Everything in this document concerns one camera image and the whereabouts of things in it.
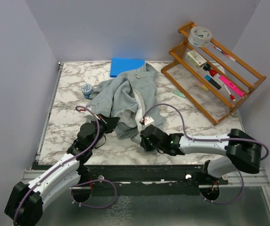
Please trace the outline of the grey zip-up jacket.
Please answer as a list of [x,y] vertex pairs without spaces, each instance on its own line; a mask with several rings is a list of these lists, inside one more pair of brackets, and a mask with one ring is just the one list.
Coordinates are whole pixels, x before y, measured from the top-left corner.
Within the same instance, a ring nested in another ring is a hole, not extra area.
[[158,71],[151,64],[145,63],[142,67],[123,72],[114,79],[102,81],[91,93],[91,101],[86,107],[93,107],[95,114],[119,117],[115,128],[118,138],[130,138],[139,144],[139,120],[148,109],[153,107],[147,115],[154,120],[156,127],[162,129],[166,121],[156,107],[157,75]]

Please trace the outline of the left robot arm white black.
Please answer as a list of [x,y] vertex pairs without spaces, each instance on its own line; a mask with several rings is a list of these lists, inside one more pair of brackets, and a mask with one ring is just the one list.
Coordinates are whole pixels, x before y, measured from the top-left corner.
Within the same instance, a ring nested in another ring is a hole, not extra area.
[[15,226],[34,226],[46,207],[71,186],[83,186],[90,178],[84,165],[103,137],[116,128],[119,117],[93,116],[91,122],[81,125],[77,138],[66,154],[51,168],[28,183],[18,182],[12,189],[5,214]]

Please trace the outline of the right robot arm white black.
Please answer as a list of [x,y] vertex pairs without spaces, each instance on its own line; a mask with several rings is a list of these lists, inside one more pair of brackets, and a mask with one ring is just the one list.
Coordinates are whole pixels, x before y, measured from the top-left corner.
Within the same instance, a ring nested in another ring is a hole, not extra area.
[[204,163],[200,178],[211,184],[224,174],[242,171],[259,173],[262,145],[239,129],[219,136],[188,136],[182,133],[167,134],[149,125],[140,133],[141,147],[157,150],[171,156],[192,153],[215,154],[221,157]]

